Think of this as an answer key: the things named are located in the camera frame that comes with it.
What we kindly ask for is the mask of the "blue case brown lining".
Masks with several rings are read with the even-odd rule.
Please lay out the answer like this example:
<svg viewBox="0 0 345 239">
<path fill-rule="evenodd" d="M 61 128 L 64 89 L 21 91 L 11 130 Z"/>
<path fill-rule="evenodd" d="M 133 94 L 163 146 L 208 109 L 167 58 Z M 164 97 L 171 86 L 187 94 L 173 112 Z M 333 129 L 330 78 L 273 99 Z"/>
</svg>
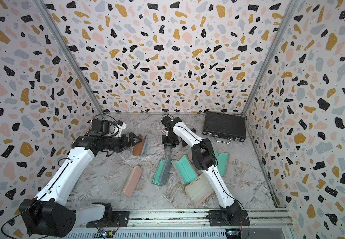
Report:
<svg viewBox="0 0 345 239">
<path fill-rule="evenodd" d="M 142 156 L 146 149 L 147 136 L 139 134 L 138 137 L 141 139 L 141 142 L 133 147 L 133 156 Z"/>
</svg>

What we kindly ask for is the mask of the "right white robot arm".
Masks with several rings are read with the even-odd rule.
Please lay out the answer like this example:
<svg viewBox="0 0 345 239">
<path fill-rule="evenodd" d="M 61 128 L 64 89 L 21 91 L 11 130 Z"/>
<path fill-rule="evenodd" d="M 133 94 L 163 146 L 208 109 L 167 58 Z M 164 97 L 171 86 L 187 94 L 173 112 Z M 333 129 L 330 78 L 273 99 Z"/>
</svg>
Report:
<svg viewBox="0 0 345 239">
<path fill-rule="evenodd" d="M 179 117 L 165 115 L 161 123 L 164 126 L 162 143 L 166 148 L 175 147 L 180 139 L 190 146 L 193 165 L 202 172 L 214 190 L 224 222 L 228 225 L 241 222 L 242 206 L 232 196 L 219 173 L 218 160 L 210 139 L 198 136 Z"/>
</svg>

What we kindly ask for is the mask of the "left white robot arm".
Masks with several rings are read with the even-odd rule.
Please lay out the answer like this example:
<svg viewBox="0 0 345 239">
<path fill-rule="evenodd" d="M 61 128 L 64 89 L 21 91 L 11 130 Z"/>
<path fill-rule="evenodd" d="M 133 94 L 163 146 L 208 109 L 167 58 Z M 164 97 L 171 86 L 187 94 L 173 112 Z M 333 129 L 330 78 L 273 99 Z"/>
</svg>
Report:
<svg viewBox="0 0 345 239">
<path fill-rule="evenodd" d="M 94 119 L 90 130 L 74 141 L 70 153 L 52 179 L 33 199 L 25 199 L 19 206 L 30 236 L 61 238 L 80 225 L 109 226 L 115 221 L 109 203 L 94 203 L 77 210 L 67 208 L 66 204 L 85 168 L 98 153 L 105 152 L 111 156 L 142 144 L 141 137 L 132 132 L 123 133 L 125 128 L 122 121 Z"/>
</svg>

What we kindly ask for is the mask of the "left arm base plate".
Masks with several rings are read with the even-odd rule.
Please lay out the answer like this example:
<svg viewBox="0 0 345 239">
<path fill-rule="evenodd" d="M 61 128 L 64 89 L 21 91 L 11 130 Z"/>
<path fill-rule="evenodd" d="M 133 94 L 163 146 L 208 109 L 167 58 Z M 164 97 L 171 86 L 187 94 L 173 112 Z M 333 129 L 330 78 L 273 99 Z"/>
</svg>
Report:
<svg viewBox="0 0 345 239">
<path fill-rule="evenodd" d="M 108 227 L 119 227 L 119 228 L 126 228 L 128 226 L 130 218 L 129 211 L 113 211 L 108 214 L 108 216 L 104 216 L 104 218 L 93 221 L 93 225 L 99 228 L 108 228 Z"/>
</svg>

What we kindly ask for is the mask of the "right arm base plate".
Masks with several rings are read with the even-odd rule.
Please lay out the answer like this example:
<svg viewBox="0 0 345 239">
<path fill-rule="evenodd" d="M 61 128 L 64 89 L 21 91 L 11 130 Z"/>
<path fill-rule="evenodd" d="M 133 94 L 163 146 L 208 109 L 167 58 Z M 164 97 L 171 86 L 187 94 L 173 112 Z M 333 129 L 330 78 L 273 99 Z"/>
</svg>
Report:
<svg viewBox="0 0 345 239">
<path fill-rule="evenodd" d="M 206 216 L 211 227 L 250 226 L 246 210 L 241 210 L 236 215 L 228 215 L 225 211 L 210 210 Z"/>
</svg>

